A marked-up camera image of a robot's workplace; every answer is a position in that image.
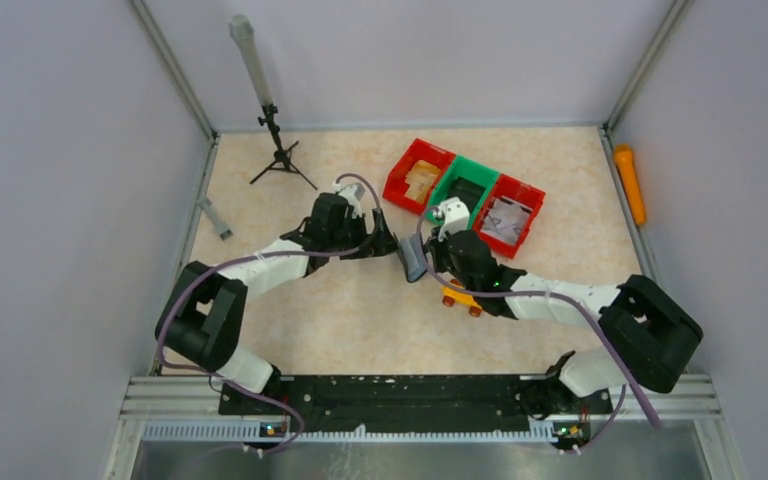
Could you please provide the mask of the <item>black leather card holder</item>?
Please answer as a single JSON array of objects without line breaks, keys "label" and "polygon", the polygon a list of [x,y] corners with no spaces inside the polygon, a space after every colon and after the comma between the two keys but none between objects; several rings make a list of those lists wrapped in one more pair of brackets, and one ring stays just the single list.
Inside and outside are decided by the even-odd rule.
[{"label": "black leather card holder", "polygon": [[426,258],[418,234],[411,234],[398,241],[398,256],[408,283],[415,283],[426,274]]}]

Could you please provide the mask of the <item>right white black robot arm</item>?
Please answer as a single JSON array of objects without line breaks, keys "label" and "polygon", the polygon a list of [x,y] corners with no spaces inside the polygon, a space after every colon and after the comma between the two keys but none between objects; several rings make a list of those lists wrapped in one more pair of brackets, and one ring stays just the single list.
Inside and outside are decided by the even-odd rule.
[{"label": "right white black robot arm", "polygon": [[671,392],[704,338],[692,316],[645,275],[609,285],[549,280],[498,262],[471,230],[432,234],[418,255],[432,276],[451,275],[451,287],[491,316],[593,331],[599,346],[568,355],[550,375],[546,397],[560,412],[574,411],[598,390],[628,386],[659,425],[647,392]]}]

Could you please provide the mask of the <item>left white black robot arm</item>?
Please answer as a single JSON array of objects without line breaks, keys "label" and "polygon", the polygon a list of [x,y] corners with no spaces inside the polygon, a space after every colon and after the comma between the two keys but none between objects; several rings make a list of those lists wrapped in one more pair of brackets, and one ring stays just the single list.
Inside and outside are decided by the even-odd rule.
[{"label": "left white black robot arm", "polygon": [[300,225],[236,264],[213,268],[187,264],[155,328],[159,348],[168,348],[201,370],[243,388],[243,401],[257,413],[279,404],[279,370],[240,344],[246,303],[292,280],[312,275],[330,259],[384,257],[398,241],[383,211],[366,224],[359,202],[346,194],[322,193]]}]

